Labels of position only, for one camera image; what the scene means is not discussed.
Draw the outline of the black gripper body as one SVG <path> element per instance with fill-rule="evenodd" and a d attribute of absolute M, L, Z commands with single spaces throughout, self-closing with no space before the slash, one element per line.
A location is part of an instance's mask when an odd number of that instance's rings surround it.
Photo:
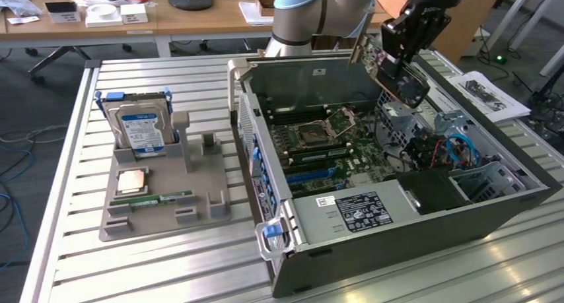
<path fill-rule="evenodd" d="M 407 0 L 400 16 L 383 24 L 383 48 L 393 62 L 409 62 L 429 47 L 452 18 L 447 9 L 461 0 Z"/>

